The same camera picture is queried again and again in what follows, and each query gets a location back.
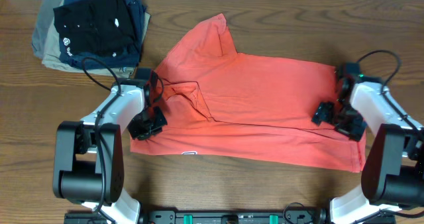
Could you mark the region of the orange red t-shirt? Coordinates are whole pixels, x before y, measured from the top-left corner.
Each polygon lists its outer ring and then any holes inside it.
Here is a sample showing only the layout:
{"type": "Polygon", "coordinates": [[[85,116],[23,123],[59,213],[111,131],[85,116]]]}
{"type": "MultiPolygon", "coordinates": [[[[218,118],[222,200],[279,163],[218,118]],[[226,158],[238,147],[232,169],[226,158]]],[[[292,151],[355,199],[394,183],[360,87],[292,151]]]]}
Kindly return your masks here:
{"type": "Polygon", "coordinates": [[[335,101],[335,69],[316,62],[243,54],[224,15],[200,22],[156,69],[167,125],[131,151],[207,154],[360,172],[365,141],[312,116],[335,101]]]}

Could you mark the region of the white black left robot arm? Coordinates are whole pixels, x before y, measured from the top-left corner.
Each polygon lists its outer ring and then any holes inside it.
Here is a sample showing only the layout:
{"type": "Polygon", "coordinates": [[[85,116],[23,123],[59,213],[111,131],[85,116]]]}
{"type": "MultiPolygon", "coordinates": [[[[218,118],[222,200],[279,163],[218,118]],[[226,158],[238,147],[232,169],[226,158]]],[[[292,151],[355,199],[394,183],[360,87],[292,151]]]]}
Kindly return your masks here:
{"type": "Polygon", "coordinates": [[[119,78],[108,98],[79,121],[57,129],[53,191],[58,198],[82,205],[90,213],[67,213],[65,223],[143,223],[142,205],[123,187],[122,132],[135,140],[157,135],[167,124],[155,103],[160,78],[119,78]]]}

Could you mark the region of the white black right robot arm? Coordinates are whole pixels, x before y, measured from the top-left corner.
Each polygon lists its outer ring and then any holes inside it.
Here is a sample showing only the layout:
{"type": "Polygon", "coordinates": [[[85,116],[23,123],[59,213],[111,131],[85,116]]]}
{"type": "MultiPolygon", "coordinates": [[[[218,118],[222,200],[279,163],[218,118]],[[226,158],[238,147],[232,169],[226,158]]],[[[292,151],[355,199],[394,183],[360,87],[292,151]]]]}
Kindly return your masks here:
{"type": "Polygon", "coordinates": [[[423,206],[423,126],[409,117],[380,78],[340,76],[336,93],[341,110],[333,113],[333,103],[321,103],[313,122],[330,122],[353,140],[368,127],[374,143],[360,184],[332,199],[314,222],[395,223],[396,217],[422,217],[408,210],[423,206]]]}

